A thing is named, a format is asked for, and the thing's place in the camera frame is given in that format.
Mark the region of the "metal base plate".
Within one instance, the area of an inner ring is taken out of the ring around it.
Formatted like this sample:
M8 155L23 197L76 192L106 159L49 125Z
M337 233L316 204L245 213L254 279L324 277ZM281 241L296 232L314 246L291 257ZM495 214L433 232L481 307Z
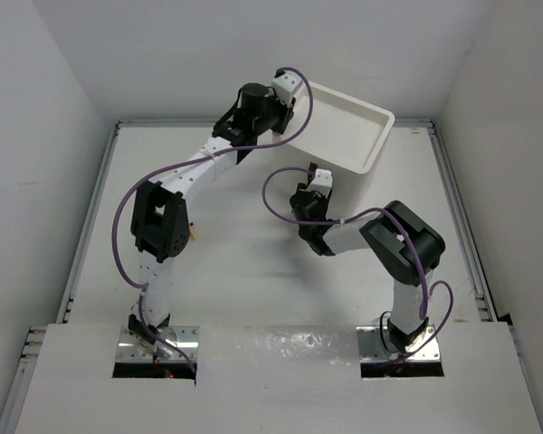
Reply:
M161 331L170 344L182 350L187 357L195 362L198 353L198 327L168 326ZM123 326L115 355L116 363L151 363L156 357L160 363L186 363L185 357L179 352L162 343L149 344L141 341L132 331Z
M439 363L442 360L433 325L429 325L403 352L392 345L385 325L358 326L356 331L361 363L394 361L402 356L409 363Z

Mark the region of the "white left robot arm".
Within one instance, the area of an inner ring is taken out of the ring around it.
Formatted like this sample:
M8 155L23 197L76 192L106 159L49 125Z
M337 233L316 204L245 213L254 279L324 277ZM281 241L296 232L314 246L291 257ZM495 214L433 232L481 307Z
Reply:
M232 107L214 124L212 135L193 155L199 164L170 170L136 192L130 231L138 250L138 279L147 285L144 302L129 316L129 330L153 345L170 318L168 293L175 256L190 239L188 208L201 190L238 165L268 131L281 135L293 117L301 80L290 73L266 87L247 83Z

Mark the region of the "white front cover board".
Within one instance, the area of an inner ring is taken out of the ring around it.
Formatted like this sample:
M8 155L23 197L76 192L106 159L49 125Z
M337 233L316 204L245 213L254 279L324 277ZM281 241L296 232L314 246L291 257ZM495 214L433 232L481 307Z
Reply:
M365 379L352 327L209 327L195 381L113 376L117 325L50 325L20 433L537 433L509 329L439 337L440 377Z

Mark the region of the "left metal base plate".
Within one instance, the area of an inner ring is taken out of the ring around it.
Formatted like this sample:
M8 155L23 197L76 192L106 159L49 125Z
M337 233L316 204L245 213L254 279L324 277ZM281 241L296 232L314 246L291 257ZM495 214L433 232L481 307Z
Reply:
M170 344L182 350L187 357L195 362L198 353L198 327L168 326L161 331ZM186 363L185 357L179 352L162 343L149 344L141 341L132 331L123 326L115 355L116 363L151 363L156 357L160 363Z

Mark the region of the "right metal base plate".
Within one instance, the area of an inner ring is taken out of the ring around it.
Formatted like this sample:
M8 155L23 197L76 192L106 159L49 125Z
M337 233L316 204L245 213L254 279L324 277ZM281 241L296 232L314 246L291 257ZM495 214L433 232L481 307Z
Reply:
M392 345L385 325L358 326L356 331L361 363L394 361L402 356L409 363L439 363L442 360L433 325L429 325L403 352Z

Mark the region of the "white drawer container box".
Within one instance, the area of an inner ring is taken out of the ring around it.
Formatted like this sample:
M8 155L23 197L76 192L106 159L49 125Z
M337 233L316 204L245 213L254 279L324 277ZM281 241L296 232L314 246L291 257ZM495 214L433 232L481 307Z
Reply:
M313 110L305 130L289 144L271 151L275 169L311 164L333 175L329 217L357 212L367 193L381 150L395 124L395 115L312 82Z

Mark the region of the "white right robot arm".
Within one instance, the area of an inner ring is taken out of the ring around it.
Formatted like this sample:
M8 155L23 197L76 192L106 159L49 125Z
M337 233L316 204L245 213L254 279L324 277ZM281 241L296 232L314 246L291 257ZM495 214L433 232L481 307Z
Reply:
M299 184L290 198L299 236L320 256L369 249L394 280L393 306L387 319L392 345L399 351L428 326L428 284L445 251L442 236L400 201L368 212L352 222L328 217L329 195Z

